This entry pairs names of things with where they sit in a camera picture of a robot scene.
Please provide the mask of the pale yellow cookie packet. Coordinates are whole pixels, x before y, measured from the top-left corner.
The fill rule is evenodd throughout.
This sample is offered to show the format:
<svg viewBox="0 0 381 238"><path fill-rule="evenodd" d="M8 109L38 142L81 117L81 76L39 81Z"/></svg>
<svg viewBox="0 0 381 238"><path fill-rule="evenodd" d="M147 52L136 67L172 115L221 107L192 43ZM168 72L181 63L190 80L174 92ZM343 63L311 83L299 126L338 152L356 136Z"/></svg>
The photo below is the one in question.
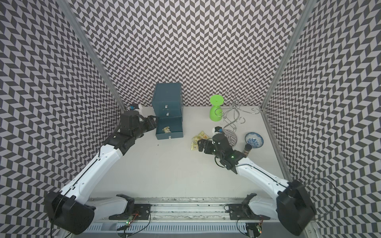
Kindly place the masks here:
<svg viewBox="0 0 381 238"><path fill-rule="evenodd" d="M163 128L164 133L170 133L170 127L164 127Z"/></svg>

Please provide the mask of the dark teal drawer box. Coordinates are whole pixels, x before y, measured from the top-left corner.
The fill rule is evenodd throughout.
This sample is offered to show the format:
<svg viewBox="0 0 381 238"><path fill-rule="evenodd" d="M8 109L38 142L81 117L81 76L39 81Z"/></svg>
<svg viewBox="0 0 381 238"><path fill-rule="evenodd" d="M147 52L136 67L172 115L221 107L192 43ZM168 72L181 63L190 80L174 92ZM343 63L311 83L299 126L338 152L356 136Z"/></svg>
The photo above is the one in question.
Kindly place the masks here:
<svg viewBox="0 0 381 238"><path fill-rule="evenodd" d="M156 138L158 140L182 138L184 136L182 84L156 84L152 106L158 117ZM170 127L171 132L164 133L164 127Z"/></svg>

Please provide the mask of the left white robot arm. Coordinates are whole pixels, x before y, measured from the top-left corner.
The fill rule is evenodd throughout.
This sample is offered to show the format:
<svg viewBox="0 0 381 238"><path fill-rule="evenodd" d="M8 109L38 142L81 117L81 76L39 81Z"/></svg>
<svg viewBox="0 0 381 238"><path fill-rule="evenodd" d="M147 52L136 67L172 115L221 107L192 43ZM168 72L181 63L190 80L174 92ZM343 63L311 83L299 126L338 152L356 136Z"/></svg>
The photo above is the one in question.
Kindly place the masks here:
<svg viewBox="0 0 381 238"><path fill-rule="evenodd" d="M93 222L110 216L130 217L135 200L124 194L89 202L90 195L105 174L135 144L136 140L157 128L157 117L143 117L139 111L125 111L119 125L103 142L98 154L59 192L44 198L44 210L51 226L74 235L83 233Z"/></svg>

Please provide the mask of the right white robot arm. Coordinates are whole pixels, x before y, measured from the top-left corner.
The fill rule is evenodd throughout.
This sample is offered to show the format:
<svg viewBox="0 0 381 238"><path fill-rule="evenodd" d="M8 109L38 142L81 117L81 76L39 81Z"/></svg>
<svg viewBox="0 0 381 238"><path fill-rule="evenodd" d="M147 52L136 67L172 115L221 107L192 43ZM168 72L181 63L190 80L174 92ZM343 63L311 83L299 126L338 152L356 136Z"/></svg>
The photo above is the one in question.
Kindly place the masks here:
<svg viewBox="0 0 381 238"><path fill-rule="evenodd" d="M197 144L200 152L213 155L224 168L247 178L269 195L269 198L255 193L247 196L243 205L251 214L278 219L295 236L299 236L315 217L317 211L305 185L298 180L279 178L261 168L244 153L234 150L225 134L215 134Z"/></svg>

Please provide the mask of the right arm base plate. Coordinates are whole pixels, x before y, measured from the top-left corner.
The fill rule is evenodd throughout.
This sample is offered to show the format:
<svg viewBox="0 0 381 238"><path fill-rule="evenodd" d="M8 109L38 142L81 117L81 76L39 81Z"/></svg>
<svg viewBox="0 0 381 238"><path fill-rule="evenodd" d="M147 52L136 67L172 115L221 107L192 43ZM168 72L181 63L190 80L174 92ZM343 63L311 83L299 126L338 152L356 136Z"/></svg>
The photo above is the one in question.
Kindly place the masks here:
<svg viewBox="0 0 381 238"><path fill-rule="evenodd" d="M227 211L229 213L230 220L255 219L255 215L248 205L228 204Z"/></svg>

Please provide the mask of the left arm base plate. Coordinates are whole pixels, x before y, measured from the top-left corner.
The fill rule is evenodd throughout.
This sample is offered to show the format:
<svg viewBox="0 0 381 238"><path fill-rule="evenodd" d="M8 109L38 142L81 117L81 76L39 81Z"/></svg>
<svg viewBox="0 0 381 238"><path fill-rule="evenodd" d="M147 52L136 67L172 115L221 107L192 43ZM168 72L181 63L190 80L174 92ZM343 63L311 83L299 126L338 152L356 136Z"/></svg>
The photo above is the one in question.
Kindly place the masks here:
<svg viewBox="0 0 381 238"><path fill-rule="evenodd" d="M149 220L151 204L135 204L134 208L127 208L122 214L109 216L109 220L128 220L130 217L136 220Z"/></svg>

